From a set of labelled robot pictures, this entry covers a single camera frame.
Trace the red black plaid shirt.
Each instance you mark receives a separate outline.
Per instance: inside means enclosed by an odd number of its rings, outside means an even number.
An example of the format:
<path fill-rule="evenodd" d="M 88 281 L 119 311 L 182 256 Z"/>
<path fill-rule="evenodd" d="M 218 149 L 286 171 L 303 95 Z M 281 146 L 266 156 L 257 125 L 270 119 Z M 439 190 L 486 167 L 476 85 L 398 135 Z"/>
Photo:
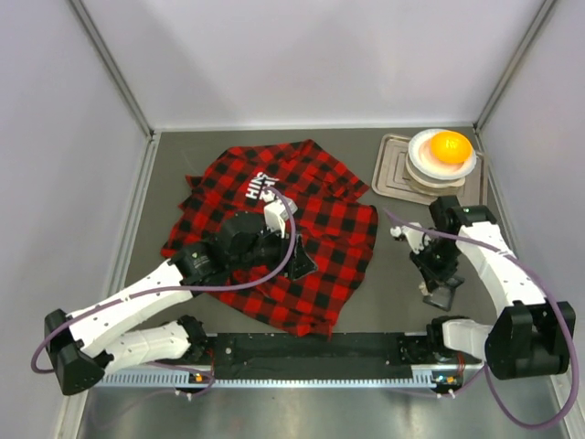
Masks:
<path fill-rule="evenodd" d="M 214 296 L 242 314 L 294 336 L 329 337 L 343 306 L 365 279 L 378 213 L 359 203 L 368 186 L 311 139 L 235 146 L 201 176 L 186 179 L 190 196 L 161 249 L 170 258 L 218 230 L 237 211 L 261 214 L 276 187 L 294 201 L 303 246 L 317 269 L 299 280 L 282 275 L 249 290 Z"/>

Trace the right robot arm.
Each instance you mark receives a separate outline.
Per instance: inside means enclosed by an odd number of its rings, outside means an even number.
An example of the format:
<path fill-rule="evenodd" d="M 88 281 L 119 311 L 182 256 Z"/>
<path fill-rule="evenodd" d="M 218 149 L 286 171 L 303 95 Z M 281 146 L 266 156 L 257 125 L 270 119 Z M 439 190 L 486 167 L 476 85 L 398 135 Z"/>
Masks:
<path fill-rule="evenodd" d="M 425 303 L 450 311 L 456 289 L 459 257 L 475 269 L 497 313 L 491 326 L 465 316 L 432 320 L 429 335 L 440 350 L 459 351 L 483 361 L 499 380 L 563 374 L 569 367 L 569 347 L 559 320 L 569 330 L 575 312 L 567 302 L 554 314 L 536 278 L 515 262 L 491 210 L 464 207 L 455 196 L 439 197 L 429 206 L 434 227 L 418 223 L 401 227 L 420 271 Z"/>

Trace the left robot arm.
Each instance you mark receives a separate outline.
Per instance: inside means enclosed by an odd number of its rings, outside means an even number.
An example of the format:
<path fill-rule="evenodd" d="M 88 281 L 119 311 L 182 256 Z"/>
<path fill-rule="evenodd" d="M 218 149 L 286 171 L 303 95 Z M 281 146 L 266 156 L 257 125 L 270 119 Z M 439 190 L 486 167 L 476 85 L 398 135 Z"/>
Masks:
<path fill-rule="evenodd" d="M 61 393 L 86 391 L 114 372 L 159 359 L 195 356 L 206 336 L 193 317 L 137 326 L 204 292 L 248 290 L 277 276 L 297 280 L 316 263 L 299 233 L 243 233 L 188 244 L 143 279 L 80 311 L 44 318 L 45 350 Z"/>

